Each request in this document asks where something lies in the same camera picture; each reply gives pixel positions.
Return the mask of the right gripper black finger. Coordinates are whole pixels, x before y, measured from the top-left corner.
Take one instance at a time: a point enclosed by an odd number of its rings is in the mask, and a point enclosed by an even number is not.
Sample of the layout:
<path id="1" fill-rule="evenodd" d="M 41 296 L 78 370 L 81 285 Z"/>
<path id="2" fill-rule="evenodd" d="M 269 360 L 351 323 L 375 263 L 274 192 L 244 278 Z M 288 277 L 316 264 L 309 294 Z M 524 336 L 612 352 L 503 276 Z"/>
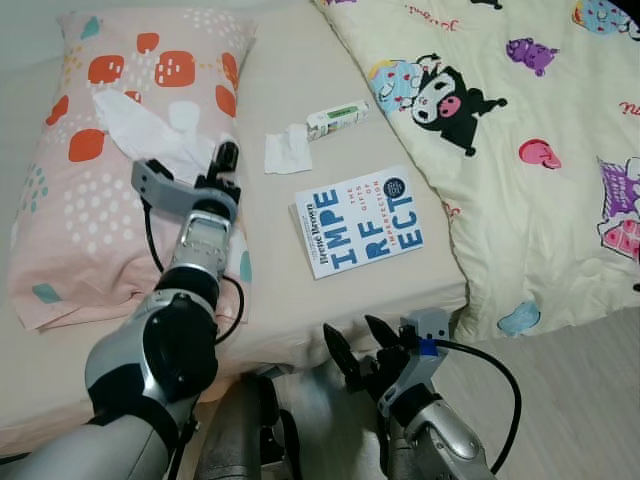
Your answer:
<path id="1" fill-rule="evenodd" d="M 351 344 L 338 329 L 329 324 L 323 325 L 323 335 L 334 365 L 338 367 L 340 375 L 343 376 L 343 387 L 348 392 L 358 392 L 358 390 L 364 389 L 360 361 L 353 356 Z"/>
<path id="2" fill-rule="evenodd" d="M 372 338 L 378 343 L 379 351 L 398 351 L 401 348 L 401 338 L 396 329 L 393 329 L 380 317 L 374 315 L 365 315 L 364 319 L 367 324 L 367 329 L 370 330 Z"/>

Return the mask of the small white tissue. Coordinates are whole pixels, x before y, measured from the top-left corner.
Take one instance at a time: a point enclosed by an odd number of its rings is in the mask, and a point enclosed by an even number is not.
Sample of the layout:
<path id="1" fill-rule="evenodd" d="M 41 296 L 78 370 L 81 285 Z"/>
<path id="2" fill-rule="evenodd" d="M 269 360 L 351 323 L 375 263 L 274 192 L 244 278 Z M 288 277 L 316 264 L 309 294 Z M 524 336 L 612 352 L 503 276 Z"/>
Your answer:
<path id="1" fill-rule="evenodd" d="M 268 174 L 293 174 L 314 168 L 305 125 L 291 124 L 283 133 L 266 134 L 264 170 Z"/>

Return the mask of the large white tissue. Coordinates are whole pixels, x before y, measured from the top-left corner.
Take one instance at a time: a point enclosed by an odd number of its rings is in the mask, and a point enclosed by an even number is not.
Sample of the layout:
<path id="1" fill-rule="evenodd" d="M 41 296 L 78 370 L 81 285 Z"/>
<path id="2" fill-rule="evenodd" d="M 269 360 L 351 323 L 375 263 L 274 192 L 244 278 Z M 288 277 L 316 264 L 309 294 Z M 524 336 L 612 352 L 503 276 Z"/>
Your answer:
<path id="1" fill-rule="evenodd" d="M 100 91 L 92 100 L 99 124 L 128 159 L 160 161 L 188 186 L 209 169 L 214 142 L 198 131 L 202 109 L 196 102 L 170 102 L 163 118 L 120 91 Z"/>

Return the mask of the pink pillow orange patches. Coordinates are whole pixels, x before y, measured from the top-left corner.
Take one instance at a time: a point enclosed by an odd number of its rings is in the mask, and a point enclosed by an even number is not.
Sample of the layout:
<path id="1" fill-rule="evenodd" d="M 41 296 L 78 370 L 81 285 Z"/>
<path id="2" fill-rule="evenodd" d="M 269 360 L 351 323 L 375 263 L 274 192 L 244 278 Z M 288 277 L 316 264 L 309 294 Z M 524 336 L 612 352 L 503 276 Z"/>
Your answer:
<path id="1" fill-rule="evenodd" d="M 170 102 L 201 106 L 215 148 L 237 138 L 237 90 L 256 24 L 216 8 L 137 6 L 58 19 L 58 91 L 20 197 L 6 296 L 20 324 L 46 330 L 124 317 L 159 271 L 177 223 L 145 214 L 132 166 L 99 124 L 92 96 L 116 90 L 166 118 Z"/>

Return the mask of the cream cartoon print duvet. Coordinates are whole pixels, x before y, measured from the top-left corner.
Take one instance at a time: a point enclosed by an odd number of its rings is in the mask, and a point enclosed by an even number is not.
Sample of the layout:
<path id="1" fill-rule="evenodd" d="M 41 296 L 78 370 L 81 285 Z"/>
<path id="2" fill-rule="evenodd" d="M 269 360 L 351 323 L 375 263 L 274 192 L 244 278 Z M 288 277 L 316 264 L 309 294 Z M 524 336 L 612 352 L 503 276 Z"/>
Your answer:
<path id="1" fill-rule="evenodd" d="M 622 0 L 312 0 L 451 219 L 466 340 L 639 306 L 640 32 Z"/>

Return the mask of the beige sheeted bed mattress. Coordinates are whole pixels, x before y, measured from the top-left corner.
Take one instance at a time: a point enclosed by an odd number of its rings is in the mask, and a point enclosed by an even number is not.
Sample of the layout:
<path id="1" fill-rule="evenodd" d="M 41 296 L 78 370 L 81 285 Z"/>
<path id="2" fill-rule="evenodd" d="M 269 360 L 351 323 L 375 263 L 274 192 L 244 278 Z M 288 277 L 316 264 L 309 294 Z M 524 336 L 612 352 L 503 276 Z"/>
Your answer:
<path id="1" fill-rule="evenodd" d="M 307 1 L 282 3 L 255 15 L 257 32 L 239 79 L 238 114 L 242 218 L 250 250 L 247 310 L 218 349 L 219 380 L 207 401 L 246 371 L 310 369 L 326 360 L 321 326 L 351 330 L 364 316 L 397 317 L 420 308 L 465 306 L 465 276 L 449 246 L 442 202 L 420 173 L 413 197 L 425 246 L 393 259 L 315 279 L 300 224 L 292 214 L 303 189 L 410 165 L 396 133 L 380 114 L 311 147 L 310 172 L 269 175 L 262 166 L 266 134 L 306 115 L 366 99 L 364 76 L 325 15 Z M 31 332 L 6 298 L 6 266 L 14 253 L 12 225 L 44 119 L 52 106 L 55 61 L 0 77 L 0 457 L 36 451 L 91 415 L 83 384 L 92 343 L 115 323 Z"/>

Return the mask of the white book blue letters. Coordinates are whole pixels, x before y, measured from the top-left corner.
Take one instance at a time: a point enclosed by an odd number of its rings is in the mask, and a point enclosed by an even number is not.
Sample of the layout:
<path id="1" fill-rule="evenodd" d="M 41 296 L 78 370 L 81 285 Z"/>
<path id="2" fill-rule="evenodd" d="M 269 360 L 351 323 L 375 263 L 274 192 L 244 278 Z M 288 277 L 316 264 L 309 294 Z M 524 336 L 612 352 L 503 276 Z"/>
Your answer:
<path id="1" fill-rule="evenodd" d="M 293 214 L 316 280 L 424 246 L 411 175 L 406 165 L 390 166 L 294 193 Z"/>

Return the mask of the grey left robot leg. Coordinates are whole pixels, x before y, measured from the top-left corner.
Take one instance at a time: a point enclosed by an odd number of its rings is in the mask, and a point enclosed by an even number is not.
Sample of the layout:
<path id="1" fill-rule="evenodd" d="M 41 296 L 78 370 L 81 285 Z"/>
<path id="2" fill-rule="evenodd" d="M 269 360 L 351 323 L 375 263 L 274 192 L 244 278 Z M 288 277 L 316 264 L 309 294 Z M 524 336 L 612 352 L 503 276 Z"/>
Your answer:
<path id="1" fill-rule="evenodd" d="M 273 380 L 241 376 L 206 430 L 193 480 L 305 480 L 300 433 Z"/>

